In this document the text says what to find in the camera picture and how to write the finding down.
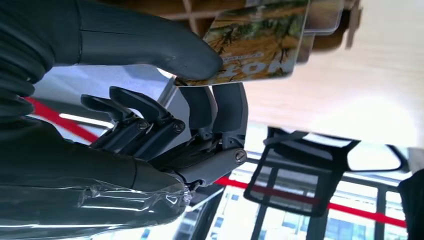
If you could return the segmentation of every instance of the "black chair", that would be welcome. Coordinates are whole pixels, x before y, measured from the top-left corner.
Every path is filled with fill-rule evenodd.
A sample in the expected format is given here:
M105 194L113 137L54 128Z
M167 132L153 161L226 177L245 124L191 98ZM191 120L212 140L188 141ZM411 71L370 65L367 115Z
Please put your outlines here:
M307 135L307 132L268 128L265 150L244 192L246 199L295 214L311 217L324 214L343 174L358 172L350 168L348 154L361 141L322 135L342 143L334 146L306 140ZM360 172L407 168L407 160L399 151L386 146L399 159L399 167Z

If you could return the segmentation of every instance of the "wooden shelf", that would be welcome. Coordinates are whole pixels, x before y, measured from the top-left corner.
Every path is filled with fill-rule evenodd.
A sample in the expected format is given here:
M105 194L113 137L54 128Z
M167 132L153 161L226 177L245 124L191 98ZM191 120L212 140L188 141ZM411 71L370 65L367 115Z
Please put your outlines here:
M214 18L223 11L243 8L246 0L99 0L103 3L128 8L136 12L175 20L188 26L194 33L203 37ZM359 0L345 0L340 27L330 36L316 36L313 52L332 51L341 46L344 33L349 26L350 9ZM347 35L348 45L352 45L353 34Z
M196 19L197 31L200 37L203 37L206 32L209 30L214 18L199 18Z
M195 18L214 18L225 10L241 9L245 0L191 0Z

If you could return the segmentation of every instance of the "ceiling light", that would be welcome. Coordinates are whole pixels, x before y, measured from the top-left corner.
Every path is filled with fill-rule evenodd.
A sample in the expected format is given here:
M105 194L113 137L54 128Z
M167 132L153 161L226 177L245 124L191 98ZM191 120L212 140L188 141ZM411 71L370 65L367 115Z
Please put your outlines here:
M59 116L61 118L64 118L64 119L69 119L69 120L74 120L74 121L78 121L78 122L82 122L82 123L104 126L106 128L110 128L110 129L114 127L114 125L112 123L107 122L107 121L100 121L100 120L96 120L96 119L91 119L91 118L82 117L82 116L75 116L75 115L66 114L66 113L61 113L61 114L59 114Z
M157 70L159 71L160 74L162 74L163 76L167 77L168 79L170 79L170 78L172 78L172 77L175 76L174 74L169 73L169 72L167 72L165 70L162 70L160 68L158 68Z

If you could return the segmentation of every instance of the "screw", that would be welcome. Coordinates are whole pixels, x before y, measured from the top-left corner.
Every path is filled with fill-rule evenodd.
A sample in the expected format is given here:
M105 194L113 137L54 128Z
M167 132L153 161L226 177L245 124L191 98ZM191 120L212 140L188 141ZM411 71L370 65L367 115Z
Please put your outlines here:
M173 126L173 130L174 130L176 133L181 133L182 131L184 131L184 129L186 129L186 125L185 125L183 122L176 123L176 124Z
M149 123L146 121L142 121L137 125L139 130L145 130L146 128L149 127Z
M235 161L237 163L243 163L245 161L246 152L244 150L238 150L235 153Z

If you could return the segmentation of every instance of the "card rack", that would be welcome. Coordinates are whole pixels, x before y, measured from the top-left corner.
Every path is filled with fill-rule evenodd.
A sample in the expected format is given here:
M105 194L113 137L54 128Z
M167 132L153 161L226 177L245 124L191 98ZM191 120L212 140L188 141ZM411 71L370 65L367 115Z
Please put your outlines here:
M246 0L98 0L103 3L118 5L124 8L131 9L136 12L148 13L155 16L160 16L166 19L180 22L190 28L194 33L203 37L208 31L215 17L227 10L235 10L243 8ZM353 45L354 34L359 27L361 10L360 0L344 0L343 14L349 14L349 23L344 24L344 29L339 29L334 38L339 38L338 43L342 42L344 32L348 30L346 48ZM328 48L333 50L338 48L334 45Z

